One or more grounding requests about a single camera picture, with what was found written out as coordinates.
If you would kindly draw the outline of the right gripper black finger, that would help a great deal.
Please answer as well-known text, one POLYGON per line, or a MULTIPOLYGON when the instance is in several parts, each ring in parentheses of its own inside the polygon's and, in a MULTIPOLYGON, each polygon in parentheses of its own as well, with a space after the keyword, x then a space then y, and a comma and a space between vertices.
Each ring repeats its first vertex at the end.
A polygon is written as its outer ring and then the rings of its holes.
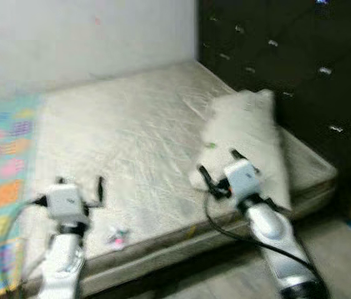
POLYGON ((229 172, 260 172, 260 169, 237 149, 229 149, 229 153, 232 156, 229 172))
POLYGON ((213 185, 212 177, 210 176, 209 172, 206 170, 203 165, 198 165, 198 172, 200 173, 201 177, 203 177, 204 185, 206 186, 206 191, 212 196, 217 196, 217 191, 215 185, 213 185))

